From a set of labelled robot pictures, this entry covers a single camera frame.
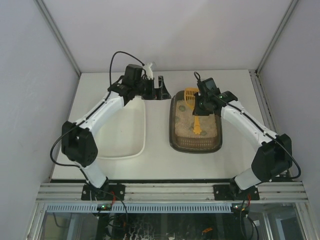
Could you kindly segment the white plastic tub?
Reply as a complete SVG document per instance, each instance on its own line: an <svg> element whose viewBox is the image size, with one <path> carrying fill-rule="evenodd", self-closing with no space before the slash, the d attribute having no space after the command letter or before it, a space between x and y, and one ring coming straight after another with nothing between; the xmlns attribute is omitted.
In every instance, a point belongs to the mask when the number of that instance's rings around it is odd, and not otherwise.
<svg viewBox="0 0 320 240"><path fill-rule="evenodd" d="M123 160L140 155L146 142L146 106L135 97L112 115L95 136L101 160Z"/></svg>

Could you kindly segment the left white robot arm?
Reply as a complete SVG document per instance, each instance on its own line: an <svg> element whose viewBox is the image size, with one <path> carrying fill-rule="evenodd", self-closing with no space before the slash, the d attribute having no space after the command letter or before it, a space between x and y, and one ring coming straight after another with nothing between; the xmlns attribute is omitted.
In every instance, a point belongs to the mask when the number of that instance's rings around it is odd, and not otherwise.
<svg viewBox="0 0 320 240"><path fill-rule="evenodd" d="M171 99L163 76L158 77L158 87L155 87L152 63L127 65L124 74L109 86L105 96L87 114L62 125L61 152L74 162L87 182L96 189L106 190L109 180L96 163L98 147L95 135L112 115L137 96L147 101Z"/></svg>

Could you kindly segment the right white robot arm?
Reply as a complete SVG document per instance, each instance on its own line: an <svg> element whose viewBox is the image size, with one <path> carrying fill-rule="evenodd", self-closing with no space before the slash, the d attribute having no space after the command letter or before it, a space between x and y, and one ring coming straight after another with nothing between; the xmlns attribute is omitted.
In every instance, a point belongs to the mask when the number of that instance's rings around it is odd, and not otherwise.
<svg viewBox="0 0 320 240"><path fill-rule="evenodd" d="M236 127L255 150L250 167L231 180L234 190L245 191L269 182L292 167L292 141L288 135L279 135L256 120L232 92L221 92L213 78L198 78L197 87L193 115L221 117Z"/></svg>

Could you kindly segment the dark brown litter box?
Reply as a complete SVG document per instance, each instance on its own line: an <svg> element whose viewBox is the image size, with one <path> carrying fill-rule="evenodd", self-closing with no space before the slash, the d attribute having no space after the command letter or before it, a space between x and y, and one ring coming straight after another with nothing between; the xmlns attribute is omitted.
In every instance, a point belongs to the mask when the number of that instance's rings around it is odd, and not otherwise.
<svg viewBox="0 0 320 240"><path fill-rule="evenodd" d="M199 90L187 87L171 100L169 110L169 143L182 153L208 154L217 152L223 143L222 123L218 115L193 114Z"/></svg>

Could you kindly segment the yellow litter scoop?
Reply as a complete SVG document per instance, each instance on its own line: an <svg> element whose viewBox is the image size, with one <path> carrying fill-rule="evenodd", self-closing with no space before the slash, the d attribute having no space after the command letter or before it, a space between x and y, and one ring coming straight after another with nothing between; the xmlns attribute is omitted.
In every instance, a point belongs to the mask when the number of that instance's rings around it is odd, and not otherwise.
<svg viewBox="0 0 320 240"><path fill-rule="evenodd" d="M192 111L194 110L195 106L195 94L198 92L199 90L194 87L187 87L184 89L184 102ZM196 115L194 116L193 132L196 135L200 135L202 132L199 117Z"/></svg>

